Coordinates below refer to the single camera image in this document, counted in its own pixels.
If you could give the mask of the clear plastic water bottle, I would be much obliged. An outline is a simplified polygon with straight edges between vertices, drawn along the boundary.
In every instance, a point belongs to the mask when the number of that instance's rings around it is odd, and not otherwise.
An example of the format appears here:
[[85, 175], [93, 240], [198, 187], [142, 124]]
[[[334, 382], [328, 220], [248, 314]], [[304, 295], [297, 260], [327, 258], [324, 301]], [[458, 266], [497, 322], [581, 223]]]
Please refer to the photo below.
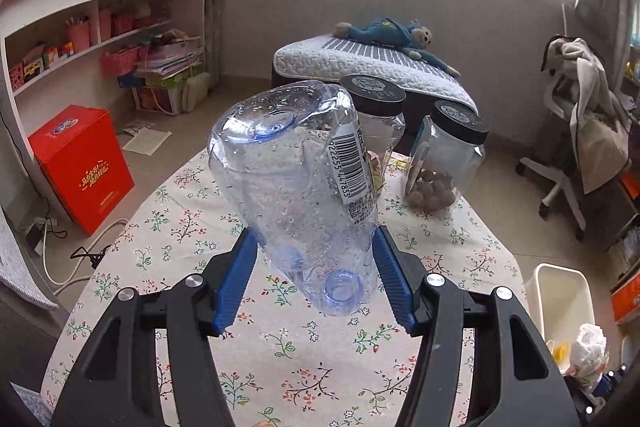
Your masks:
[[336, 83], [304, 80], [236, 103], [213, 125], [208, 165], [270, 263], [326, 315], [378, 283], [378, 206], [358, 114]]

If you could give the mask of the yellow snack wrapper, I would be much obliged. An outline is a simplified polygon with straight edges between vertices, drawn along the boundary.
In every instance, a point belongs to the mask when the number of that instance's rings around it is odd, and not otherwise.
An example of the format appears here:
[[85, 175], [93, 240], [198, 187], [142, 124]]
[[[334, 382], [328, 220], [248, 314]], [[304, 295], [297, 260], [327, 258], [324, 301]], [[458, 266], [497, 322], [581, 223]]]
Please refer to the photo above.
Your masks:
[[557, 366], [563, 365], [570, 359], [570, 345], [567, 341], [556, 343], [553, 339], [549, 339], [546, 341], [546, 346]]

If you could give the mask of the white trash bin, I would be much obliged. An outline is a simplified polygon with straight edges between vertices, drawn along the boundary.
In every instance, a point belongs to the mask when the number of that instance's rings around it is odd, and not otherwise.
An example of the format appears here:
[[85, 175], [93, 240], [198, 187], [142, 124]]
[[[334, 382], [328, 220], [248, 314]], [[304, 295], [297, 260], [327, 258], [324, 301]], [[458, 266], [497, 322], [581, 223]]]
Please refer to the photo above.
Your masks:
[[[544, 342], [574, 343], [579, 327], [596, 323], [590, 287], [582, 272], [541, 263], [525, 283], [529, 315]], [[570, 360], [559, 366], [565, 372]]]

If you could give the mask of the orange paper shopping bag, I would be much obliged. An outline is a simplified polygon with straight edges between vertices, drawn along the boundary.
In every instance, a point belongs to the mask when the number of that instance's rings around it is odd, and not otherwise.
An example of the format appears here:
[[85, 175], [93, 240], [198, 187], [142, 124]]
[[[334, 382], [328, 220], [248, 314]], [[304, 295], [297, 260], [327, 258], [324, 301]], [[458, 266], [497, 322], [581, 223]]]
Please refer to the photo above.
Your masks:
[[623, 283], [612, 297], [614, 319], [618, 325], [638, 319], [640, 311], [640, 273]]

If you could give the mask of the clear jar with brown balls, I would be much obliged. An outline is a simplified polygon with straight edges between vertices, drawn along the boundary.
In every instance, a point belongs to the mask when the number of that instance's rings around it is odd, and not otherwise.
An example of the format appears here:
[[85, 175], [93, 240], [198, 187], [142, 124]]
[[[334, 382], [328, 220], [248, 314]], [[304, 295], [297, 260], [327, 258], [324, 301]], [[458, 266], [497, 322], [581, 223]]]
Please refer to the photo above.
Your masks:
[[408, 205], [446, 212], [470, 186], [485, 159], [486, 122], [460, 103], [437, 101], [425, 116], [405, 170]]

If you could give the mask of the clear jar with snacks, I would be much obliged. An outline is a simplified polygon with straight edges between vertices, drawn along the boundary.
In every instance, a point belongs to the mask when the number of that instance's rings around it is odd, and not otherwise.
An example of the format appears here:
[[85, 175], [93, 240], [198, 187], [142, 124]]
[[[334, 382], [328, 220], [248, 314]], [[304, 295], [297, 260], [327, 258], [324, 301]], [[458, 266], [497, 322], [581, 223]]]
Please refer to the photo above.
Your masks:
[[388, 80], [363, 74], [344, 76], [340, 85], [354, 102], [375, 190], [380, 193], [390, 155], [406, 129], [405, 91]]

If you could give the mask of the white grey office chair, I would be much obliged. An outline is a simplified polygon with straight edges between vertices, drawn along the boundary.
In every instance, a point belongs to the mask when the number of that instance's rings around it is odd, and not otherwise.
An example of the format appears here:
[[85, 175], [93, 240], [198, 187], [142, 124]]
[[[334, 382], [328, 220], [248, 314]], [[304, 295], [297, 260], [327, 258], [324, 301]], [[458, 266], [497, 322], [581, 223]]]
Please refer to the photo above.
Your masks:
[[550, 100], [551, 88], [558, 77], [552, 76], [548, 72], [547, 74], [551, 81], [544, 91], [544, 106], [549, 109], [551, 116], [563, 125], [563, 128], [558, 135], [552, 138], [548, 156], [538, 154], [534, 158], [523, 157], [516, 164], [515, 171], [520, 176], [523, 176], [526, 171], [533, 171], [538, 176], [553, 182], [551, 191], [547, 196], [544, 196], [539, 205], [538, 215], [542, 219], [546, 219], [549, 216], [552, 202], [556, 196], [562, 194], [576, 221], [576, 239], [581, 241], [585, 237], [587, 221], [582, 213], [582, 208], [580, 208], [580, 195], [576, 193], [575, 186], [580, 186], [582, 195], [588, 194], [582, 189], [582, 177], [574, 156], [568, 118], [565, 114], [560, 113], [559, 107]]

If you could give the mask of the red cardboard box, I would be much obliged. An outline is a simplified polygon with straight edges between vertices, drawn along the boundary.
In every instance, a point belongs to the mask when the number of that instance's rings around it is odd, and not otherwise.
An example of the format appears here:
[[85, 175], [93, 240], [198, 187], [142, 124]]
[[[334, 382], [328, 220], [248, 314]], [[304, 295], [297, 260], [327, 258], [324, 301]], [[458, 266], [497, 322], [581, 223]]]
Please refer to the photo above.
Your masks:
[[58, 200], [88, 235], [134, 187], [105, 109], [67, 106], [28, 139]]

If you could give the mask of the blue plush monkey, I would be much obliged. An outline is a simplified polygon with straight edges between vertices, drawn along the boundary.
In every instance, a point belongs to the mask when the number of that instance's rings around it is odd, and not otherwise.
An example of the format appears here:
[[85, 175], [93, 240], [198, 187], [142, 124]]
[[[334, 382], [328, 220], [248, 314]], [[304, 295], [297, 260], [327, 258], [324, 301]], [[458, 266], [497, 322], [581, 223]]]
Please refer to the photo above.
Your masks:
[[357, 28], [350, 23], [341, 22], [335, 25], [333, 35], [336, 38], [354, 40], [367, 46], [385, 46], [405, 54], [413, 61], [427, 62], [451, 77], [460, 77], [457, 69], [427, 51], [433, 36], [431, 31], [417, 20], [413, 20], [408, 25], [401, 25], [396, 20], [385, 17], [375, 20], [365, 28]]

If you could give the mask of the beige blanket on chair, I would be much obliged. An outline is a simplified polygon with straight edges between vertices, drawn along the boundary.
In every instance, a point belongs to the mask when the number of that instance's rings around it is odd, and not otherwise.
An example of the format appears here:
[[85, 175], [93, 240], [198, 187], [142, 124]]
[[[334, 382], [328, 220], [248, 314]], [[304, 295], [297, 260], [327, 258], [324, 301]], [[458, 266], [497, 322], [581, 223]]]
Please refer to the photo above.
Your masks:
[[628, 167], [631, 120], [584, 39], [551, 38], [541, 69], [558, 77], [550, 100], [568, 118], [582, 189], [597, 191]]

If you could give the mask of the pink basket on shelf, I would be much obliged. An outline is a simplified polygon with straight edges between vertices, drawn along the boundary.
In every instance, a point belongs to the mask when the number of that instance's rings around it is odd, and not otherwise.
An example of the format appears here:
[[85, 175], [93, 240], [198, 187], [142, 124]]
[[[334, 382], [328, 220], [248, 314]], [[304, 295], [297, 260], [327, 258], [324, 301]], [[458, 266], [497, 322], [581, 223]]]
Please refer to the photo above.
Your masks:
[[101, 70], [107, 76], [125, 76], [137, 68], [140, 46], [128, 46], [101, 57]]

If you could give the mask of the white wall shelf unit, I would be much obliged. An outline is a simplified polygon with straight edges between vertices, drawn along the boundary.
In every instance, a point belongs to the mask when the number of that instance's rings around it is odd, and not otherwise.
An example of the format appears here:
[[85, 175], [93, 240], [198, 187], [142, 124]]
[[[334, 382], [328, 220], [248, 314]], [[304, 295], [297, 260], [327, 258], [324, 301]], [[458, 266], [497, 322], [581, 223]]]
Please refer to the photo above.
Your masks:
[[164, 79], [205, 69], [205, 0], [1, 0], [1, 115], [39, 193], [66, 210], [38, 164], [29, 135], [70, 105], [125, 109], [128, 90], [101, 57], [140, 46], [135, 74]]

